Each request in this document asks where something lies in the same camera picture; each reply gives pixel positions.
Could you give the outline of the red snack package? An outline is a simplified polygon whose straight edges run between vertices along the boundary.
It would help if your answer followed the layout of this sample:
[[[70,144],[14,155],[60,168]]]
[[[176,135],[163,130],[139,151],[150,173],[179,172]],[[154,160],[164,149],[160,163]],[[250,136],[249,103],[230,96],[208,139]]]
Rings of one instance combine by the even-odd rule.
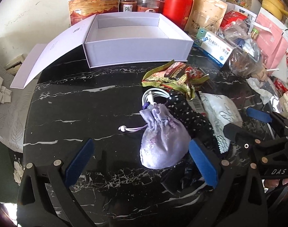
[[[246,20],[248,17],[245,16],[244,14],[237,12],[237,11],[230,11],[227,14],[224,15],[223,20],[220,24],[220,28],[221,30],[224,30],[225,28],[227,28],[227,26],[229,26],[232,22],[236,22],[238,19],[244,21]]]

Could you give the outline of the clear jar orange label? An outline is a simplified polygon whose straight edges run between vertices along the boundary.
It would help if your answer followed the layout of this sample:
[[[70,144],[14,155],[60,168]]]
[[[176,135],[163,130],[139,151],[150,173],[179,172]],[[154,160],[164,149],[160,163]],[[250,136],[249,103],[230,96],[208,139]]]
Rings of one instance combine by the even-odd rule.
[[[137,12],[151,12],[158,13],[160,2],[157,0],[138,0]]]

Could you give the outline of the yellow bowl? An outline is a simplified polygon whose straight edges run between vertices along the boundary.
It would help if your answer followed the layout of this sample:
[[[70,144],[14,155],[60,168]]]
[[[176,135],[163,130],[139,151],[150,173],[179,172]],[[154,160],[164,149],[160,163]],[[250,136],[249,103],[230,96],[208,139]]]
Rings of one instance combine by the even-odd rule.
[[[281,0],[262,0],[261,6],[280,21],[282,20],[283,15],[288,18],[288,12],[284,9]]]

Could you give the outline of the white open gift box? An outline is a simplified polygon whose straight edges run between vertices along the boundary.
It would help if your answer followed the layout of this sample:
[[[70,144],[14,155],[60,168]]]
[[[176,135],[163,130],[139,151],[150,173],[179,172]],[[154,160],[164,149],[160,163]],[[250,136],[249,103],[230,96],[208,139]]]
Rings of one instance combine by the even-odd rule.
[[[28,54],[10,87],[24,89],[40,72],[81,47],[89,68],[120,64],[186,61],[194,41],[159,13],[92,15]]]

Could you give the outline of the white printed sachet pillow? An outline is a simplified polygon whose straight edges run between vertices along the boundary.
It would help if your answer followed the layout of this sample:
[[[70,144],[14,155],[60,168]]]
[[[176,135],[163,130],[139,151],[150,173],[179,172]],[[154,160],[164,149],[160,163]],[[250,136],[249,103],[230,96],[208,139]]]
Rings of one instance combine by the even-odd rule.
[[[224,95],[199,92],[207,118],[212,125],[221,154],[228,151],[230,140],[223,134],[224,126],[232,123],[242,127],[243,120],[234,102]]]

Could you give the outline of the clear plastic bag with items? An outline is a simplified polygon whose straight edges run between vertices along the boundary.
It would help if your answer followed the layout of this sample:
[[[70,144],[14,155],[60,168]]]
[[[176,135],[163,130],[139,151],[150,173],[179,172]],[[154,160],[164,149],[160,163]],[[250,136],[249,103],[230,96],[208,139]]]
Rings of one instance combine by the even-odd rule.
[[[228,66],[235,74],[249,77],[266,73],[261,50],[248,33],[247,24],[240,19],[231,22],[223,30],[224,40],[232,46]]]

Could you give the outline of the green red snack bag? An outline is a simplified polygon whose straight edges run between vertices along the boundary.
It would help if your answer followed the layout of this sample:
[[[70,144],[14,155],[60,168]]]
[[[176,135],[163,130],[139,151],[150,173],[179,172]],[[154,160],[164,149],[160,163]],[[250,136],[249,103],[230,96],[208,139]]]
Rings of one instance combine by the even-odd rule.
[[[209,75],[199,68],[184,62],[170,61],[145,73],[141,84],[183,93],[188,100],[195,98],[195,92],[209,80]]]

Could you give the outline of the green striped small box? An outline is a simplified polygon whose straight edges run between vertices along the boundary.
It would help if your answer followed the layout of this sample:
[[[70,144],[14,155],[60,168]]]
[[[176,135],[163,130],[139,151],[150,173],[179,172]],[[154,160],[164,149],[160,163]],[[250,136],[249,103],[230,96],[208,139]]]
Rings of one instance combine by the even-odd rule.
[[[196,47],[200,47],[203,42],[208,40],[208,37],[206,35],[207,31],[208,30],[206,30],[205,28],[198,29],[196,39],[194,40],[194,45]]]

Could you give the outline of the red spicy snack packet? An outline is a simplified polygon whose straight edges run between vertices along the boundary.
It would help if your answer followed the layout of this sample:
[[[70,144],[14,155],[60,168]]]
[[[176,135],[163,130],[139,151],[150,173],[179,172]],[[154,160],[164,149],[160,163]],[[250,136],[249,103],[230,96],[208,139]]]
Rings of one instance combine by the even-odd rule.
[[[193,111],[200,113],[201,115],[206,117],[206,112],[205,112],[205,109],[204,109],[204,106],[202,104],[202,101],[201,101],[201,98],[200,98],[198,91],[196,91],[195,97],[193,99],[191,99],[190,101],[188,101],[188,104],[193,109]]]

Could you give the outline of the clear jar dried tangerine peel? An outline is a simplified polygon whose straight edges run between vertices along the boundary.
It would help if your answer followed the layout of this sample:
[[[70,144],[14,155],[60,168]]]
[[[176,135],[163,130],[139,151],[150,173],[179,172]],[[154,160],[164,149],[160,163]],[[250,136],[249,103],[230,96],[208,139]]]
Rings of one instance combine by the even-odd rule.
[[[137,12],[138,0],[119,0],[119,12]]]

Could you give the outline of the white blue medicine box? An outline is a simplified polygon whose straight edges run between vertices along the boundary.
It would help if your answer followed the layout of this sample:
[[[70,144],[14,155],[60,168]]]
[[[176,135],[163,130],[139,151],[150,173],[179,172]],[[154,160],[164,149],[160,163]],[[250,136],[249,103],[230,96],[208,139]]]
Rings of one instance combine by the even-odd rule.
[[[206,35],[208,40],[198,49],[222,68],[230,57],[233,47],[211,31],[207,31]]]

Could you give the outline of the kraft paper pouch bag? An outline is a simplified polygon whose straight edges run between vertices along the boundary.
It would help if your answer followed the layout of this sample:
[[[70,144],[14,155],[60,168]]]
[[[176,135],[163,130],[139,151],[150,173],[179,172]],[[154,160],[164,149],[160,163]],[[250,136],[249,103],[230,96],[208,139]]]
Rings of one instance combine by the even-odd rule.
[[[196,36],[200,28],[216,33],[227,11],[227,3],[221,0],[193,0],[185,31]]]

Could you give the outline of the red tea canister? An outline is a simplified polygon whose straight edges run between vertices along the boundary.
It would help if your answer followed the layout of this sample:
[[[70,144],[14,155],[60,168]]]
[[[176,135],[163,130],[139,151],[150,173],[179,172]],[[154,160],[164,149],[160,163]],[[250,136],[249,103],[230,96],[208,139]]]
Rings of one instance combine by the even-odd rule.
[[[193,0],[165,0],[162,14],[184,30],[192,6]]]

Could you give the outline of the black white polka-dot scrunchie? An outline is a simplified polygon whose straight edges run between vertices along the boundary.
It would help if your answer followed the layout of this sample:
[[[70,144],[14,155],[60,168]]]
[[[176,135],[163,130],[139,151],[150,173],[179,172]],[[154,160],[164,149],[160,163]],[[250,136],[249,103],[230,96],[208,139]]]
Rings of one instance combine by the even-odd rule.
[[[185,126],[192,139],[199,139],[208,150],[220,156],[212,125],[206,117],[192,109],[183,94],[171,90],[165,105],[173,117]]]

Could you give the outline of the lavender satin drawstring pouch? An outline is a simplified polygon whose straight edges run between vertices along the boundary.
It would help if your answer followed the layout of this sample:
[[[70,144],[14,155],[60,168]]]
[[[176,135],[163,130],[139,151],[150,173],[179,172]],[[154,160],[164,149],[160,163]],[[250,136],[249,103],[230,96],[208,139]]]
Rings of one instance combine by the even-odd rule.
[[[141,164],[148,169],[174,166],[189,150],[191,137],[185,126],[169,112],[164,104],[149,105],[140,111],[146,122],[143,127],[120,126],[121,132],[145,129],[139,150]]]

